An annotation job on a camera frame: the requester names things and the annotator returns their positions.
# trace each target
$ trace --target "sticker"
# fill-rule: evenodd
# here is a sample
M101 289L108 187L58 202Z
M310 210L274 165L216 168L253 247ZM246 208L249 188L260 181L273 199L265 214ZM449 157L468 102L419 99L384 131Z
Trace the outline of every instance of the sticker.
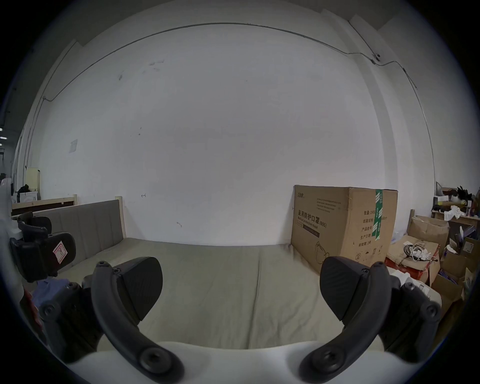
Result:
M465 243L465 245L463 246L462 251L465 251L465 252L468 252L468 253L472 253L472 251L473 251L473 243Z
M375 241L380 239L380 226L382 225L382 213L384 207L384 191L381 189L375 190L375 219L373 219L372 237Z
M58 245L55 247L53 250L53 253L55 254L55 257L57 258L59 264L62 262L62 260L65 258L65 256L68 254L67 250L65 249L65 246L63 245L63 242L60 241Z

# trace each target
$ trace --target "mattress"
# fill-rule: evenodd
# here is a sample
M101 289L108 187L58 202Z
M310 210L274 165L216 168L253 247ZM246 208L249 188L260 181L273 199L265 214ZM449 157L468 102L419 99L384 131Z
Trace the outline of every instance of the mattress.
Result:
M126 238L59 274L81 283L98 261L158 259L163 289L139 330L154 342L212 348L276 347L328 342L343 324L319 288L319 277L291 245L216 247ZM105 336L98 350L112 349ZM377 339L371 349L383 350Z

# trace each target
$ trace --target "screw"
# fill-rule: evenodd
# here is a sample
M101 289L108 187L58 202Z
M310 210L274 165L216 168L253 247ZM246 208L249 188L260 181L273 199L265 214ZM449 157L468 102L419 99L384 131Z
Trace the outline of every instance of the screw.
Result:
M47 305L43 310L45 315L50 315L53 312L53 305Z
M159 347L145 349L140 354L139 362L144 369L155 374L167 372L172 365L170 355Z
M435 317L437 315L437 309L435 308L435 306L433 305L429 305L427 307L427 314L430 316L430 317Z
M150 356L148 356L148 361L158 363L160 361L160 354L158 352L151 353Z

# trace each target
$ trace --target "wooden shelf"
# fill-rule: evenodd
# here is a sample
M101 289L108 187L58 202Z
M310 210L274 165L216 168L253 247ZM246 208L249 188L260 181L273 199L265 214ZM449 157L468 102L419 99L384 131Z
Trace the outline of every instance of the wooden shelf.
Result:
M34 200L25 203L12 204L12 216L21 215L24 212L45 211L46 209L60 208L63 206L77 205L77 195L62 197L59 199Z

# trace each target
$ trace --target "upholstered headboard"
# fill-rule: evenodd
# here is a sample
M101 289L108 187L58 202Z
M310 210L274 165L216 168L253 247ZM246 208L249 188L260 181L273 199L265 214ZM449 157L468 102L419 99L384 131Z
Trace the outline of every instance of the upholstered headboard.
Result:
M123 240L121 206L120 199L34 212L50 219L52 233L69 232L75 239L75 259L60 272Z

